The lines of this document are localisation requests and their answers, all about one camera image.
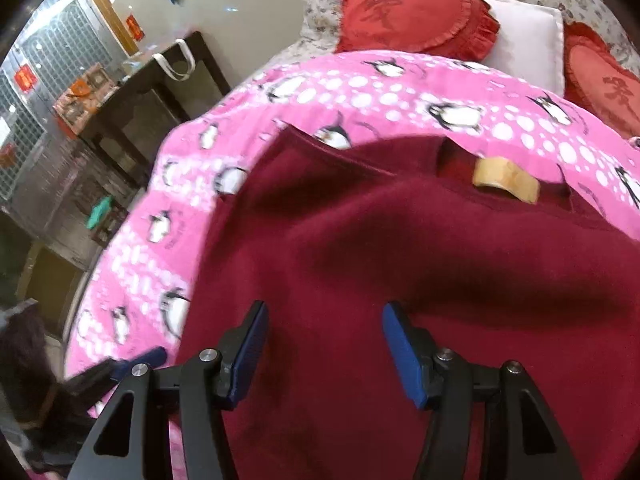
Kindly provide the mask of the dark red fleece sweater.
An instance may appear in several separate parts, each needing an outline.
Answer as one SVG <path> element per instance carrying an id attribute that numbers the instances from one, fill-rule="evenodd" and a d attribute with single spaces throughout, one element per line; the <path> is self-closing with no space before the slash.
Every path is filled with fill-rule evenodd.
<path id="1" fill-rule="evenodd" d="M 268 304 L 227 422 L 242 478 L 411 477 L 427 418 L 383 335 L 391 301 L 465 359 L 520 361 L 586 478 L 638 477 L 638 243 L 565 185 L 529 205 L 474 188 L 472 165 L 439 136 L 339 151 L 288 128 L 218 197 L 178 358 Z"/>

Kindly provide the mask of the pink penguin quilt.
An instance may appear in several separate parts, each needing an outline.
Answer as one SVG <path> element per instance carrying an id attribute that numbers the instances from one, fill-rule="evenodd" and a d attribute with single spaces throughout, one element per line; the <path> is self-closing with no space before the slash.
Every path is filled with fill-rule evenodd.
<path id="1" fill-rule="evenodd" d="M 474 63 L 378 51 L 325 55 L 257 74 L 168 134 L 148 192 L 102 252 L 67 345 L 76 374 L 165 346 L 178 358 L 218 197 L 232 195 L 283 130 L 330 148 L 439 136 L 472 156 L 481 191 L 538 205 L 575 191 L 639 245 L 639 153 L 596 116 Z"/>

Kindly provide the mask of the orange gift box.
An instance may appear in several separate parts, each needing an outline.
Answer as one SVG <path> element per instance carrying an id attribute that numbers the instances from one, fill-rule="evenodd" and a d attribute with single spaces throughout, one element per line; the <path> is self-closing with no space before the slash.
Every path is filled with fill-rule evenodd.
<path id="1" fill-rule="evenodd" d="M 116 89 L 114 80 L 100 63 L 78 77 L 53 104 L 56 121 L 66 136 L 77 138 Z"/>

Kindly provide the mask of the right red heart cushion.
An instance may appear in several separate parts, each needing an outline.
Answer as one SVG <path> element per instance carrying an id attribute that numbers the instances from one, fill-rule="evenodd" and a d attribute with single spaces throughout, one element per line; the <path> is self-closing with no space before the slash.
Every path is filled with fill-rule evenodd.
<path id="1" fill-rule="evenodd" d="M 565 99 L 625 139 L 639 136 L 639 78 L 623 68 L 584 23 L 564 25 Z"/>

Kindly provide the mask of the red heart cushion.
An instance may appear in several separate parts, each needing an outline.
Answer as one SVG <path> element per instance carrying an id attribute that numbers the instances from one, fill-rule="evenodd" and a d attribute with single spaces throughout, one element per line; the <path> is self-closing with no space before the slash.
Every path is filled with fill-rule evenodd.
<path id="1" fill-rule="evenodd" d="M 480 62 L 499 28 L 484 0 L 342 0 L 335 51 L 390 50 Z"/>
<path id="2" fill-rule="evenodd" d="M 639 136 L 639 78 L 623 68 L 584 23 L 564 25 L 565 99 L 625 139 Z"/>

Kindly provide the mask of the metal window grille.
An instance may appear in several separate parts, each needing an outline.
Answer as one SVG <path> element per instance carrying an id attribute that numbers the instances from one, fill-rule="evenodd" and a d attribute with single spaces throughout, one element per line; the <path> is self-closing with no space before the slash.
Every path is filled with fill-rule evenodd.
<path id="1" fill-rule="evenodd" d="M 8 200 L 23 168 L 49 140 L 52 105 L 96 63 L 117 74 L 125 50 L 90 0 L 44 0 L 1 64 L 1 145 L 14 157 L 1 169 Z"/>

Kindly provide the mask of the white pillow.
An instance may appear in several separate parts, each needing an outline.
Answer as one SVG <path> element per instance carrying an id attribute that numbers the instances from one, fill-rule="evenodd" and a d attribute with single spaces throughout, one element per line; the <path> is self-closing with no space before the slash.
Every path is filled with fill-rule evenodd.
<path id="1" fill-rule="evenodd" d="M 562 96 L 565 78 L 561 12 L 516 0 L 484 1 L 500 28 L 482 63 Z"/>

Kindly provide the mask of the left red heart cushion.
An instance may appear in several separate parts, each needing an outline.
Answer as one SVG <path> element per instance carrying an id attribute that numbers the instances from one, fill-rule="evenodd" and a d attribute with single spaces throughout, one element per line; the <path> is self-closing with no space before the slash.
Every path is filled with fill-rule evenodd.
<path id="1" fill-rule="evenodd" d="M 484 0 L 342 0 L 335 51 L 390 50 L 480 62 L 499 28 Z"/>

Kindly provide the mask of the red wall sticker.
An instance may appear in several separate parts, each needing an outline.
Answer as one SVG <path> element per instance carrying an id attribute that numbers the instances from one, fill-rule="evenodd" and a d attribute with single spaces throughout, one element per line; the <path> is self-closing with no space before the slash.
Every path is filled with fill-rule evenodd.
<path id="1" fill-rule="evenodd" d="M 129 30 L 131 37 L 134 38 L 134 40 L 136 40 L 137 42 L 140 42 L 144 39 L 145 33 L 140 27 L 136 18 L 132 14 L 129 14 L 127 16 L 125 23 L 127 25 L 127 28 Z"/>

